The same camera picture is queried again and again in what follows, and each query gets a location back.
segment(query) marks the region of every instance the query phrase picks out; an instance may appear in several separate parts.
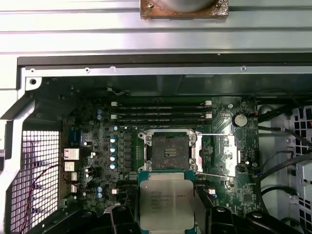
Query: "screw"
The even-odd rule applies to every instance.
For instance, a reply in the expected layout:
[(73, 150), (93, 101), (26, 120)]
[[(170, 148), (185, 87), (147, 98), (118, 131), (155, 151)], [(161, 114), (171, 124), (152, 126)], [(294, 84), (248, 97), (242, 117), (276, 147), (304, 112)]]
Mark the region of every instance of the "screw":
[(195, 136), (190, 136), (190, 140), (191, 141), (196, 140), (196, 137)]
[(218, 212), (225, 212), (225, 209), (224, 209), (223, 207), (218, 207), (216, 210), (217, 210)]
[(192, 165), (191, 165), (191, 169), (192, 169), (193, 171), (195, 171), (195, 170), (196, 170), (196, 165), (192, 164)]
[(253, 217), (262, 218), (262, 215), (260, 213), (253, 213)]

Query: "ram slot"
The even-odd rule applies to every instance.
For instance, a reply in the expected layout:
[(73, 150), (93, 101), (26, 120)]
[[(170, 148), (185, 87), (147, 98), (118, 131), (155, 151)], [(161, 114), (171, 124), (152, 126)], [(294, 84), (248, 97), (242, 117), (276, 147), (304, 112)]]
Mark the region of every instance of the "ram slot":
[(212, 102), (205, 101), (203, 103), (121, 103), (113, 101), (111, 102), (112, 107), (119, 108), (151, 108), (151, 107), (171, 107), (171, 108), (211, 108)]
[(117, 125), (120, 126), (189, 126), (189, 127), (193, 127), (193, 126), (199, 126), (199, 125), (203, 125), (203, 124), (208, 124), (205, 121), (149, 121), (149, 122), (116, 122)]

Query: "capacitor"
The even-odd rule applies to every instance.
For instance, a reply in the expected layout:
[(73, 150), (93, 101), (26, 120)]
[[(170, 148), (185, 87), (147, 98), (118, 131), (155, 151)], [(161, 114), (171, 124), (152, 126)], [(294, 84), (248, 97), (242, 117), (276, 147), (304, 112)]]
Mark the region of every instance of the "capacitor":
[(113, 169), (116, 168), (116, 166), (117, 166), (117, 165), (116, 165), (115, 163), (112, 163), (111, 165), (109, 165), (109, 168), (113, 170)]
[(91, 172), (88, 172), (87, 174), (86, 174), (86, 178), (91, 178), (92, 177), (92, 173)]
[(91, 167), (88, 167), (88, 168), (86, 168), (84, 171), (85, 171), (86, 173), (89, 173), (89, 172), (92, 171), (92, 169), (91, 169)]
[(110, 141), (111, 143), (115, 143), (115, 142), (116, 142), (116, 138), (115, 138), (115, 137), (112, 137), (109, 141)]
[(92, 141), (85, 141), (85, 142), (83, 143), (83, 145), (84, 145), (84, 146), (92, 145)]
[(116, 147), (111, 147), (111, 148), (109, 149), (109, 151), (112, 152), (112, 153), (115, 152), (115, 151), (116, 151)]
[(248, 123), (248, 119), (244, 114), (236, 114), (232, 118), (232, 124), (235, 127), (245, 127)]
[(116, 160), (116, 155), (110, 156), (110, 157), (109, 157), (109, 160), (110, 160), (111, 162), (114, 162), (114, 161)]

